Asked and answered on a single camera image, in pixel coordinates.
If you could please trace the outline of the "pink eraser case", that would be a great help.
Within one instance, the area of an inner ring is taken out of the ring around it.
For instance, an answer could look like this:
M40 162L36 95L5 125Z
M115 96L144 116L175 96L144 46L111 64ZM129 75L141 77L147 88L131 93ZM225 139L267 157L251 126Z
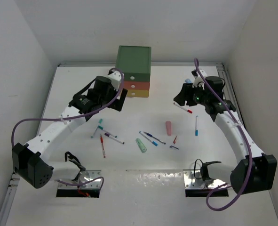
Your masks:
M171 121L166 121L166 132L168 136L172 135L172 124Z

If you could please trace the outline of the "green eraser case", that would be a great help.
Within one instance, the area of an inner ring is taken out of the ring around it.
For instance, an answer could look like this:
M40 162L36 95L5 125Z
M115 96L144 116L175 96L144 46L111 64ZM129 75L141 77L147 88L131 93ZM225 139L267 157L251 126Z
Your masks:
M139 147L139 149L142 153L147 152L146 146L143 144L143 142L139 138L137 138L135 141L136 141L136 143L137 143L137 145L138 145L138 147Z

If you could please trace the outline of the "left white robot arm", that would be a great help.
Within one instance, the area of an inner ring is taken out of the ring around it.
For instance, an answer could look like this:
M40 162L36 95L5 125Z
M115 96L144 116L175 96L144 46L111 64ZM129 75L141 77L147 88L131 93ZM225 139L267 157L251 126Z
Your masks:
M84 186L80 182L86 169L78 158L65 153L63 162L49 160L53 151L78 127L104 108L121 111L127 90L123 88L124 75L112 68L106 76L97 76L77 92L58 118L24 145L12 143L14 172L39 189L49 181L58 181L68 186Z

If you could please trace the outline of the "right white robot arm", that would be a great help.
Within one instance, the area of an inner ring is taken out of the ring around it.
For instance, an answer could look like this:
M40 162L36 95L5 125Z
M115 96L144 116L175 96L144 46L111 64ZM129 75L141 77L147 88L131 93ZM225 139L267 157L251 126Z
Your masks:
M200 178L203 181L219 179L231 185L236 193L243 185L246 186L244 194L270 190L277 159L266 155L241 126L234 104L224 99L224 80L208 76L206 81L207 85L201 78L194 83L184 83L174 101L180 106L204 106L206 113L225 135L238 164L232 168L221 161L204 162Z

